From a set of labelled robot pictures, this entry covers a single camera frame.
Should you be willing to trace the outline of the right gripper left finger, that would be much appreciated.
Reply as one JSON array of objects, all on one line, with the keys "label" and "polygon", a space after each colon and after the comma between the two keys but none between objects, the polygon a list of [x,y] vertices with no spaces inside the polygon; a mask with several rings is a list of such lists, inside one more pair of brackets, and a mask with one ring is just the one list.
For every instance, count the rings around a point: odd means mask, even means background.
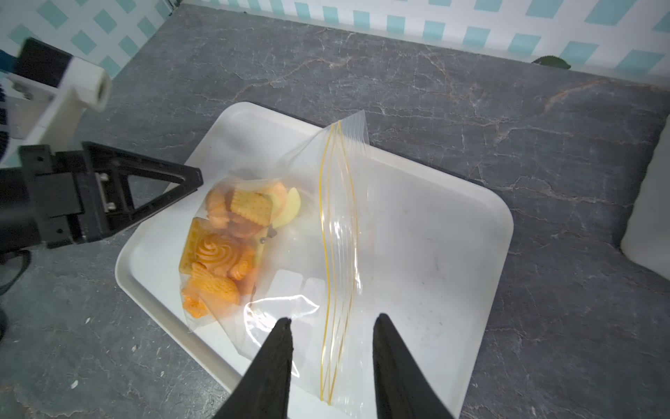
[{"label": "right gripper left finger", "polygon": [[292,355],[291,320],[282,318],[214,417],[288,417]]}]

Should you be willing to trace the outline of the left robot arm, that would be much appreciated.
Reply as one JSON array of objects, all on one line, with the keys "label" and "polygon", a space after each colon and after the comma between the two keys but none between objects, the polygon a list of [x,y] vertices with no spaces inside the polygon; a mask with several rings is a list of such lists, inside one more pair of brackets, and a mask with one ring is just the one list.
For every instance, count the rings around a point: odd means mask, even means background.
[{"label": "left robot arm", "polygon": [[195,167],[85,141],[76,151],[22,146],[1,171],[1,292],[31,264],[31,248],[101,241],[203,185]]}]

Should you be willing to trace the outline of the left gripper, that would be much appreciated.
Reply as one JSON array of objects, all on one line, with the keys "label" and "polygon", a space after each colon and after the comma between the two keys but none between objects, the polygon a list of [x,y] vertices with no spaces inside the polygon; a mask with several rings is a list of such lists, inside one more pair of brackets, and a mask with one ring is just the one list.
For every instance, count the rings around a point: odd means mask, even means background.
[{"label": "left gripper", "polygon": [[17,154],[20,165],[1,170],[3,254],[111,237],[203,185],[195,167],[90,141],[77,151],[35,145]]}]

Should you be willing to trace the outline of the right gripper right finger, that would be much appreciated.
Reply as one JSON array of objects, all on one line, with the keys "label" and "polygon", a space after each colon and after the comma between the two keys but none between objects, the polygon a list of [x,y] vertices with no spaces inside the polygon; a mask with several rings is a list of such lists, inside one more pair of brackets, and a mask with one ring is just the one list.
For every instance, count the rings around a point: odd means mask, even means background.
[{"label": "right gripper right finger", "polygon": [[387,314],[373,327],[373,376],[378,418],[453,419]]}]

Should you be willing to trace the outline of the ziploc bag with cookies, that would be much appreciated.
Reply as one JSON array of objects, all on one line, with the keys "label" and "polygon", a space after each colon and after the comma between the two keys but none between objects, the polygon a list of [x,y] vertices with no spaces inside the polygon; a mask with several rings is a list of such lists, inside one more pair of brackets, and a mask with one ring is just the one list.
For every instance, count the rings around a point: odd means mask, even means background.
[{"label": "ziploc bag with cookies", "polygon": [[372,386],[362,310],[369,151],[363,112],[279,150],[226,146],[179,263],[191,330],[217,323],[252,358],[290,319],[293,382],[353,418]]}]

